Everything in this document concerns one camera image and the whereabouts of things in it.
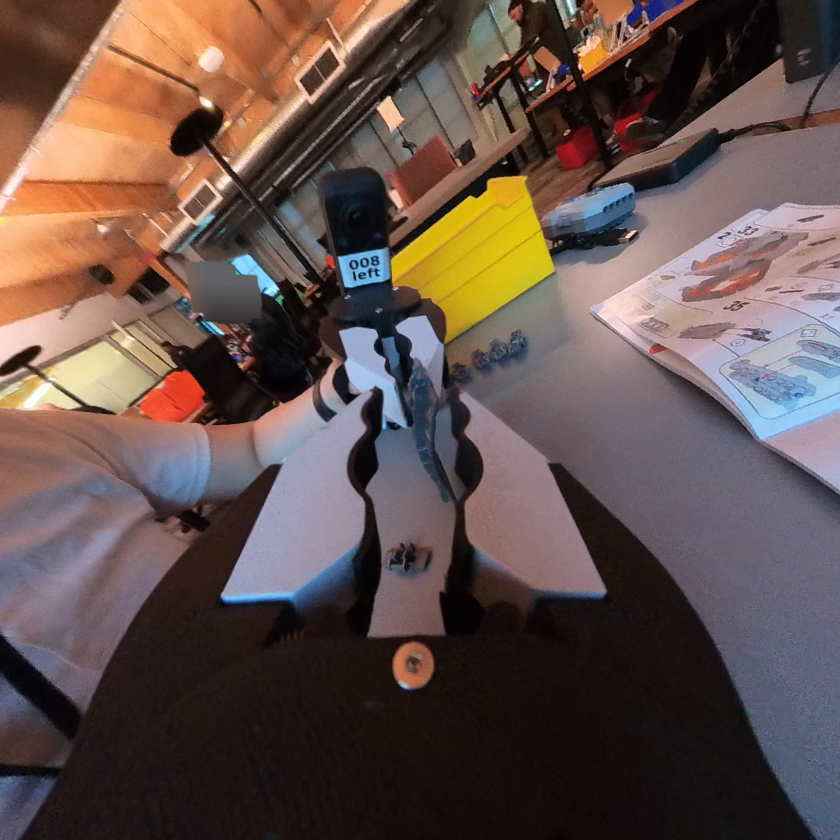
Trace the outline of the yellow plastic bin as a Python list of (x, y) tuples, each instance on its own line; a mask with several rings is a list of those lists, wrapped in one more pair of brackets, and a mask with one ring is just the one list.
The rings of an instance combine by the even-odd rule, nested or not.
[(392, 258), (396, 285), (430, 299), (446, 342), (554, 273), (526, 177), (490, 179)]

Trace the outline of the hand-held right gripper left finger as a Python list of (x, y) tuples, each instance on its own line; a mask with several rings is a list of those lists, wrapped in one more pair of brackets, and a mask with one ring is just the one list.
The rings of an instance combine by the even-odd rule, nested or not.
[(337, 613), (352, 634), (369, 633), (382, 549), (368, 487), (382, 419), (383, 394), (374, 388), (279, 467), (221, 603), (280, 602), (298, 617)]

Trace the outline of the row of grey track links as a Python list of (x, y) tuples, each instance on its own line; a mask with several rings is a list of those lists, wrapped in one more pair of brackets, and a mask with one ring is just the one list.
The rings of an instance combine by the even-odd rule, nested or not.
[(505, 364), (522, 355), (529, 348), (529, 339), (520, 329), (512, 331), (507, 340), (494, 339), (486, 350), (476, 349), (469, 357), (469, 363), (454, 362), (449, 368), (450, 379), (463, 384), (472, 379), (475, 372), (487, 372), (495, 366)]

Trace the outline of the person's left forearm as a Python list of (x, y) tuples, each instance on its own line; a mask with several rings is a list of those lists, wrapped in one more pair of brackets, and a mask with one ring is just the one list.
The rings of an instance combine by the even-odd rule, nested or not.
[(200, 502), (231, 501), (326, 426), (309, 389), (253, 422), (206, 431), (209, 470)]

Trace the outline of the open instruction booklet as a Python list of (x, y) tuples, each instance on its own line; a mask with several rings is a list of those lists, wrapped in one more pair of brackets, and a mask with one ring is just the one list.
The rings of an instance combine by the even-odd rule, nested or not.
[(591, 313), (838, 492), (838, 205), (753, 210)]

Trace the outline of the red plastic bin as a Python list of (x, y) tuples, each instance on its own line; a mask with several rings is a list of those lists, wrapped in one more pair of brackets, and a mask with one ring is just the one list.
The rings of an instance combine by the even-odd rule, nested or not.
[(595, 133), (590, 126), (584, 126), (570, 133), (555, 147), (560, 167), (564, 171), (577, 170), (600, 156)]

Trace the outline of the black round-base pole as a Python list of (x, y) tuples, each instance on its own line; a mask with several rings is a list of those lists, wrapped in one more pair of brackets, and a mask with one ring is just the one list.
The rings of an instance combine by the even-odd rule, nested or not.
[(109, 410), (108, 408), (95, 406), (89, 404), (78, 397), (76, 394), (70, 392), (64, 386), (60, 385), (58, 381), (49, 376), (47, 373), (40, 370), (38, 367), (34, 365), (34, 361), (39, 357), (42, 352), (42, 347), (39, 345), (31, 345), (24, 350), (16, 353), (1, 365), (1, 376), (7, 377), (13, 373), (16, 373), (21, 370), (26, 370), (28, 373), (35, 375), (38, 377), (42, 382), (46, 383), (48, 386), (53, 387), (58, 393), (62, 394), (66, 398), (70, 399), (73, 403), (76, 404), (75, 411), (83, 412), (83, 413), (93, 413), (93, 414), (102, 414), (102, 415), (110, 415), (115, 416), (115, 412)]
[(218, 106), (214, 104), (209, 107), (199, 106), (178, 122), (174, 128), (170, 138), (171, 152), (175, 156), (186, 158), (199, 150), (205, 150), (250, 208), (288, 247), (290, 253), (301, 264), (304, 278), (314, 282), (319, 276), (319, 271), (314, 262), (299, 246), (297, 240), (292, 237), (281, 221), (259, 200), (216, 147), (214, 139), (221, 130), (224, 120), (224, 111)]

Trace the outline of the orange chair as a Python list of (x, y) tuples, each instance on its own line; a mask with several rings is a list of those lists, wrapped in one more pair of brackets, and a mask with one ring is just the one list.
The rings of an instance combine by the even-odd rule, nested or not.
[(174, 371), (148, 392), (139, 409), (158, 422), (180, 423), (205, 404), (205, 392), (188, 371)]

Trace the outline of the blue grey toy controller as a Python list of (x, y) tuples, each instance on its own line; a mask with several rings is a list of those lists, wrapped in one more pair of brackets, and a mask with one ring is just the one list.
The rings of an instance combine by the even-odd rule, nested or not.
[(572, 196), (542, 216), (542, 235), (548, 240), (600, 234), (627, 220), (636, 208), (636, 191), (618, 183)]

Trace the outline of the person's left hand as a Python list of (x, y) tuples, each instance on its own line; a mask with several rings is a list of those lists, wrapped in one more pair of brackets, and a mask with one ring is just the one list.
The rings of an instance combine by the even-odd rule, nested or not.
[(328, 408), (339, 413), (359, 395), (359, 389), (350, 381), (345, 365), (332, 360), (321, 383), (321, 394)]

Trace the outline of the grey desk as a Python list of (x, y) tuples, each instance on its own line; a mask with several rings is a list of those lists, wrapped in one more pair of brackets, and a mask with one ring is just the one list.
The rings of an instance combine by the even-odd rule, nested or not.
[(838, 203), (838, 69), (810, 126), (726, 143), (637, 199), (637, 239), (554, 274), (449, 345), (522, 329), (469, 392), (640, 538), (717, 643), (767, 758), (817, 838), (838, 838), (838, 495), (596, 321), (594, 305), (756, 208)]

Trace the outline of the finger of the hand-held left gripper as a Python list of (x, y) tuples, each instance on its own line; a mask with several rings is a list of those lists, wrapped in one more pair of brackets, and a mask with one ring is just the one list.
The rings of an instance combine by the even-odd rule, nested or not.
[(445, 346), (427, 317), (411, 317), (399, 323), (399, 333), (411, 343), (410, 358), (426, 370), (438, 396), (444, 393)]
[(402, 391), (397, 380), (386, 367), (386, 360), (375, 348), (380, 338), (373, 328), (348, 327), (339, 331), (345, 353), (344, 367), (349, 382), (359, 392), (379, 389), (383, 397), (386, 423), (408, 428), (408, 416)]

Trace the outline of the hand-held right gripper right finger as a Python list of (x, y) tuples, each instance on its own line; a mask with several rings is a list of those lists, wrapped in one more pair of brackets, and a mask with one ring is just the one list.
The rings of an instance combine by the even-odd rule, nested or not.
[(604, 601), (545, 455), (468, 394), (451, 391), (448, 408), (461, 493), (440, 593), (445, 633), (475, 633), (497, 606), (526, 619), (542, 602)]

